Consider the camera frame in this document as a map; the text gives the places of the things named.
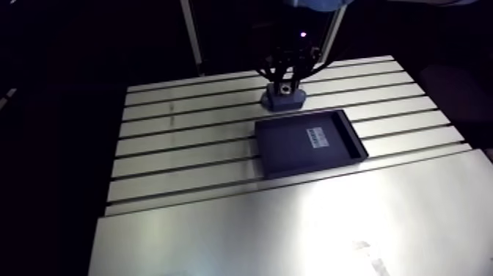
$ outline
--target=slotted metal table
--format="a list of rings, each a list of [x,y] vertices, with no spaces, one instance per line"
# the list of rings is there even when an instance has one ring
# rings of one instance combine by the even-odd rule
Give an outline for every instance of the slotted metal table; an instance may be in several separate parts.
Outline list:
[[[241,72],[128,88],[90,275],[490,269],[493,166],[391,56],[334,62],[304,80],[296,112],[264,110],[266,82]],[[254,121],[334,108],[370,158],[264,181]]]

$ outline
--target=dark wall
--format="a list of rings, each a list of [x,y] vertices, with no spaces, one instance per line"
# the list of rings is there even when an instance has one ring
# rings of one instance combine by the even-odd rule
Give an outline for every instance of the dark wall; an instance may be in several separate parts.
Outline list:
[[[191,7],[205,74],[252,70],[301,30],[320,45],[332,19],[331,12],[294,9],[283,0],[191,0]]]
[[[126,85],[197,75],[179,1],[18,0],[0,13],[0,86],[18,88],[0,111],[6,263],[86,275]]]

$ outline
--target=barcode label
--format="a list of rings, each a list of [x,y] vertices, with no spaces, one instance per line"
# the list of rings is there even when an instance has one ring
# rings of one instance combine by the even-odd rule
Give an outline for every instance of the barcode label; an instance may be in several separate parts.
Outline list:
[[[307,133],[313,148],[323,148],[329,146],[329,142],[327,142],[327,138],[325,137],[325,133],[322,128],[307,128]]]

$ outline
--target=black tray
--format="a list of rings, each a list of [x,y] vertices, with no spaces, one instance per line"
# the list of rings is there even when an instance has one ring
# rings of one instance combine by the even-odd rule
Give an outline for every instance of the black tray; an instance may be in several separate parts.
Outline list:
[[[356,164],[368,153],[342,109],[255,122],[264,178]]]

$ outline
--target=metal surface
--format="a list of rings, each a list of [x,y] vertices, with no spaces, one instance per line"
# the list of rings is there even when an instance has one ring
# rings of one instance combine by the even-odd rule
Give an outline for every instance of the metal surface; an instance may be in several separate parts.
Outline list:
[[[90,275],[375,275],[372,260],[392,276],[490,275],[492,195],[475,150],[105,217]]]
[[[403,79],[400,79],[399,76],[403,76],[403,75],[392,74],[392,75],[388,76],[388,81],[385,82],[385,84],[382,84],[382,82],[379,82],[377,84],[374,84],[374,86],[400,84],[400,83],[405,82],[405,79],[408,77],[408,76],[403,76]],[[346,89],[371,88],[372,85],[365,82],[365,81],[367,81],[366,78],[370,78],[370,77],[365,77],[365,79],[361,78],[355,82],[347,81],[347,83],[345,83],[343,85],[344,85],[344,87],[351,87],[351,88],[346,88]],[[333,85],[325,84],[324,85],[324,87],[325,87],[324,89],[326,89],[325,91],[337,91],[338,87],[342,87],[342,86],[339,86],[339,84],[341,84],[341,83],[335,83],[335,81],[332,84]],[[322,102],[322,101],[323,101],[323,98],[308,97],[304,103],[304,106],[300,110],[301,111],[309,111],[309,110],[313,110],[314,107],[318,107],[320,109],[320,108],[327,108],[330,106],[334,106],[331,103],[325,103],[325,105],[320,105],[320,102]],[[357,100],[357,97],[353,98],[352,101],[354,103],[358,103],[358,102],[361,103],[361,101]],[[298,111],[283,112],[283,114],[288,114],[288,113],[293,113],[293,112],[299,112],[299,110]],[[267,116],[272,116],[272,115],[274,115],[274,114],[265,110],[260,104],[253,103],[253,104],[244,105],[244,106],[235,106],[235,107],[222,108],[222,109],[213,109],[213,110],[204,111],[204,112],[195,112],[195,113],[187,113],[187,114],[182,114],[182,115],[173,115],[173,116],[157,117],[157,118],[146,119],[146,120],[124,122],[124,123],[122,123],[121,129],[120,129],[120,136],[121,137],[127,137],[127,136],[138,135],[138,134],[153,133],[153,132],[157,132],[157,131],[178,130],[180,128],[187,128],[187,127],[193,127],[193,126],[203,126],[203,125],[213,124],[213,123],[233,122],[234,120],[248,120],[248,119],[255,119],[255,118],[259,118],[259,117],[267,117]]]
[[[322,55],[320,58],[320,62],[325,62],[327,60],[327,57],[329,56],[330,49],[334,44],[337,32],[339,32],[339,27],[341,22],[343,22],[344,14],[346,13],[347,7],[347,5],[344,5],[339,10],[335,11],[332,22],[330,23],[329,30],[327,31],[327,34],[325,36],[324,44],[322,45]]]
[[[405,164],[439,156],[446,156],[449,154],[460,153],[468,150],[471,150],[471,147],[468,144],[440,145],[432,148],[424,148],[405,153],[393,154],[377,159],[368,159],[358,165],[313,172],[310,174],[299,175],[297,177],[281,178],[276,181],[260,180],[260,173],[255,170],[256,160],[254,160],[254,162],[239,161],[229,164],[203,167],[194,170],[180,171],[176,172],[177,175],[174,175],[174,173],[172,172],[166,175],[152,175],[145,178],[134,178],[129,180],[129,182],[123,181],[122,183],[118,183],[122,184],[122,186],[110,186],[110,194],[122,196],[123,198],[128,197],[128,195],[142,195],[142,193],[145,192],[154,192],[157,195],[160,195],[159,193],[163,192],[164,188],[185,190],[189,189],[190,186],[185,184],[193,184],[194,180],[202,179],[201,177],[203,177],[206,181],[214,181],[214,183],[235,183],[234,181],[237,181],[239,178],[250,179],[251,181],[228,186],[215,186],[213,189],[206,190],[189,189],[187,190],[189,191],[187,193],[173,196],[150,197],[146,198],[145,200],[131,200],[128,202],[108,206],[106,208],[105,215],[124,214],[135,211],[148,210],[152,208],[160,208],[165,206],[190,203],[194,201],[207,200],[211,198],[239,195],[245,192],[289,186],[298,183],[305,183],[308,181],[332,178],[339,175],[348,175],[351,173],[360,173],[368,170],[395,166],[397,164]]]
[[[325,76],[325,70],[320,72],[320,76]],[[211,81],[200,84],[190,84],[186,86],[170,87],[166,89],[150,90],[138,93],[129,93],[125,99],[125,105],[145,104],[154,101],[168,101],[177,98],[189,98],[204,96],[221,92],[232,92],[238,90],[251,90],[263,88],[267,85],[267,80],[261,76],[249,78],[226,79],[223,81]]]
[[[413,87],[407,87],[407,86],[400,86],[400,87],[395,87],[395,89],[400,90],[399,92],[402,94],[394,94],[392,93],[393,87],[387,87],[387,88],[381,88],[378,90],[375,90],[376,93],[373,93],[372,90],[366,90],[364,94],[361,94],[361,97],[357,97],[356,93],[345,93],[342,95],[331,95],[327,97],[320,97],[317,99],[320,99],[319,101],[309,101],[307,102],[307,105],[310,106],[319,106],[321,104],[326,103],[326,108],[330,108],[331,106],[344,106],[348,104],[357,104],[358,101],[364,101],[366,99],[366,96],[368,98],[371,98],[372,96],[376,96],[376,98],[372,98],[373,101],[375,99],[384,99],[384,100],[390,100],[393,99],[392,95],[394,97],[399,97],[402,95],[414,95],[412,94]],[[411,104],[411,107],[414,107],[415,109],[410,109],[410,108],[405,108],[402,110],[398,110],[397,112],[394,112],[394,109],[390,109],[389,112],[387,113],[380,113],[383,114],[383,116],[389,116],[389,115],[396,115],[398,113],[402,112],[413,112],[413,111],[420,111],[423,109],[430,109],[434,108],[435,105],[428,99],[426,98],[413,98],[410,99],[414,104]],[[396,104],[398,107],[402,107],[400,103],[403,101],[390,101],[390,104]],[[367,109],[367,112],[372,112],[373,110],[378,111],[378,106],[364,106],[362,105],[361,107],[355,106],[354,108],[347,108],[350,110],[354,109]],[[369,116],[368,118],[373,118],[375,117],[375,113],[372,113],[373,116]],[[122,156],[122,155],[128,155],[128,154],[133,154],[133,153],[144,153],[146,151],[153,151],[153,150],[166,150],[166,149],[172,149],[172,148],[179,148],[179,147],[186,147],[186,146],[191,146],[191,145],[200,145],[202,143],[208,143],[208,142],[220,142],[220,141],[225,141],[228,139],[238,139],[238,138],[247,138],[253,135],[253,121],[248,120],[245,122],[240,122],[240,123],[228,123],[224,125],[218,125],[218,126],[210,126],[210,127],[204,127],[204,128],[196,128],[188,131],[175,131],[171,133],[166,133],[166,134],[157,134],[157,135],[152,135],[152,136],[147,136],[147,137],[138,137],[138,138],[133,138],[133,139],[123,139],[120,140],[117,144],[117,156]]]
[[[372,73],[389,73],[402,70],[397,62],[384,62],[379,64],[356,65],[345,68],[333,68],[324,70],[324,74],[320,74],[320,79],[336,79],[350,76],[366,75]],[[314,85],[315,89],[309,91],[311,95],[317,95],[325,92],[323,89],[324,83]],[[221,106],[231,106],[238,104],[257,103],[265,92],[265,87],[241,92],[229,92],[220,95],[211,95],[208,97],[189,98],[183,100],[171,100],[159,103],[149,103],[139,106],[128,106],[123,110],[124,120],[133,120],[145,117],[170,115],[181,112],[190,112],[201,109],[211,109]]]
[[[334,62],[302,84],[309,97],[297,112],[263,109],[258,99],[264,83],[259,88],[259,81],[265,82],[243,72],[133,87],[127,100],[137,105],[124,110],[106,213],[292,185],[470,149],[460,145],[464,138],[390,56]],[[334,108],[344,109],[370,159],[281,181],[260,180],[255,120]]]
[[[346,65],[362,64],[362,63],[370,63],[370,62],[382,62],[382,61],[386,61],[386,60],[393,60],[393,58],[391,56],[381,56],[381,57],[366,57],[363,59],[339,60],[339,61],[333,62],[331,64],[331,66],[329,66],[329,68],[346,66]],[[206,82],[210,82],[210,81],[224,81],[226,79],[237,79],[237,78],[243,78],[243,77],[248,77],[248,76],[258,76],[258,73],[256,71],[252,70],[252,71],[227,73],[227,74],[220,74],[220,75],[213,75],[213,76],[201,76],[201,77],[192,78],[192,79],[179,79],[176,81],[165,81],[165,82],[159,82],[159,83],[155,83],[155,84],[141,84],[141,85],[129,87],[127,89],[127,91],[128,92],[139,92],[139,91],[145,91],[145,90],[158,90],[158,89],[164,89],[164,88],[168,88],[168,87],[177,87],[177,86],[190,85],[190,84],[206,83]]]
[[[194,17],[191,14],[189,0],[180,0],[180,5],[183,12],[183,18],[185,19],[186,31],[189,35],[191,51],[194,54],[195,65],[197,65],[198,70],[198,65],[202,63],[202,55],[200,54],[199,40],[197,39]]]
[[[464,139],[454,127],[433,128],[424,131],[413,131],[411,133],[396,134],[374,139],[362,138],[363,145],[365,146],[370,158],[388,156],[391,154],[403,153],[421,148],[430,148],[437,145],[446,145],[453,142],[460,142]],[[181,157],[183,157],[183,159],[187,159],[188,156],[199,156],[200,162],[203,164],[218,160],[224,161],[229,159],[232,161],[234,158],[252,157],[256,151],[254,142],[242,142],[244,143],[243,145],[237,142],[228,143],[219,150],[211,149],[211,147],[202,147],[198,148],[198,150],[197,148],[192,148],[190,150],[172,151],[170,152],[172,154],[157,153],[129,159],[118,159],[115,161],[113,176],[148,173],[152,171],[158,172],[168,169],[170,166],[176,166],[178,162],[181,164],[186,162],[193,162],[192,164],[196,164],[196,159],[185,161],[180,160]],[[240,170],[243,173],[239,173],[236,178],[229,178],[228,180],[231,182],[238,182],[250,179],[251,177],[249,172],[251,170],[248,170],[248,168],[257,167],[257,162],[257,160],[250,160],[249,162],[237,163],[236,166],[238,166],[238,169],[236,169],[236,171]],[[231,169],[232,167],[227,165],[223,166],[222,171],[224,172],[224,170]],[[195,178],[193,181],[191,181],[189,177],[185,177],[183,179],[178,177],[178,173],[179,172],[175,172],[172,176],[164,173],[160,175],[151,175],[141,178],[130,178],[111,182],[111,189],[109,190],[108,199],[109,201],[122,200],[138,196],[177,192],[180,190],[204,188],[207,186],[227,183],[221,182],[221,180],[224,180],[224,176],[217,175],[217,173],[219,173],[218,170],[216,170],[214,174],[207,175],[202,178]],[[181,175],[194,175],[196,173],[197,172],[194,172],[193,170],[184,170]],[[262,176],[263,174],[261,172],[256,173],[256,178],[261,178]]]

